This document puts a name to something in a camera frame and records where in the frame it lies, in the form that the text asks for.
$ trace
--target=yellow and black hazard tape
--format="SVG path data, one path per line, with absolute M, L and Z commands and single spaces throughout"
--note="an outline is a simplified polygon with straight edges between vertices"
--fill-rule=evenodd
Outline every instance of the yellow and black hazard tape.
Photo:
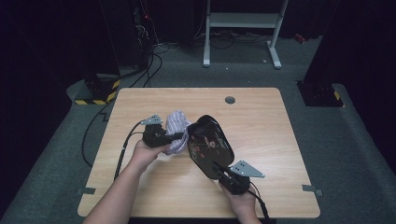
M 111 88 L 111 92 L 104 98 L 102 99 L 75 99 L 75 103 L 78 105 L 106 105 L 109 104 L 111 101 L 114 100 L 116 97 L 117 93 L 117 88 L 120 85 L 120 81 L 117 80 L 116 82 L 113 83 L 113 86 Z

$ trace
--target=table top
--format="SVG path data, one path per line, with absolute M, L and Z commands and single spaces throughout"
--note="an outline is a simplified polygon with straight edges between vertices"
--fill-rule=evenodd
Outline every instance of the table top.
M 235 102 L 228 104 L 226 97 Z M 158 114 L 163 119 L 181 110 L 195 122 L 210 115 L 224 131 L 235 156 L 265 174 L 252 177 L 269 216 L 318 217 L 319 208 L 298 148 L 281 94 L 275 88 L 150 88 L 120 90 L 99 147 L 78 213 L 85 217 L 113 182 L 120 151 L 129 131 L 142 119 Z M 136 132 L 143 132 L 139 126 Z M 141 139 L 129 140 L 121 170 Z M 263 217 L 259 203 L 256 212 Z M 191 160 L 188 150 L 161 154 L 143 174 L 131 217 L 235 217 L 218 181 L 207 178 Z

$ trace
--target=purple cloth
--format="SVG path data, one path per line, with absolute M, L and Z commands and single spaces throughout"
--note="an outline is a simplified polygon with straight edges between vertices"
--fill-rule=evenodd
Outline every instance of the purple cloth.
M 191 124 L 181 110 L 168 115 L 166 119 L 166 134 L 184 133 L 181 139 L 174 140 L 171 147 L 165 152 L 166 155 L 181 153 L 189 140 L 187 127 Z

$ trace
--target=hand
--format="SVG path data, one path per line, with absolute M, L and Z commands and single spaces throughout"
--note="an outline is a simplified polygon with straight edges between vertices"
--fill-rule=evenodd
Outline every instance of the hand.
M 224 186 L 220 183 L 219 185 L 229 199 L 231 208 L 241 223 L 260 223 L 256 215 L 256 198 L 253 195 L 248 192 L 241 195 L 232 195 Z M 251 185 L 249 190 L 256 192 Z
M 143 173 L 148 166 L 157 159 L 158 154 L 168 150 L 170 145 L 162 147 L 148 147 L 143 140 L 137 141 L 134 146 L 134 153 L 127 166 L 133 166 Z

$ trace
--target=white metal stand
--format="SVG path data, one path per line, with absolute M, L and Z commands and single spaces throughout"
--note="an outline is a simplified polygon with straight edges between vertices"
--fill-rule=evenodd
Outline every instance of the white metal stand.
M 210 66 L 210 28 L 211 27 L 247 27 L 247 28 L 273 28 L 272 40 L 267 41 L 274 67 L 282 67 L 277 56 L 275 44 L 279 30 L 285 16 L 286 7 L 289 0 L 283 0 L 279 13 L 218 13 L 210 12 L 210 0 L 207 0 L 206 10 L 206 29 L 205 29 L 205 48 L 204 48 L 204 67 Z

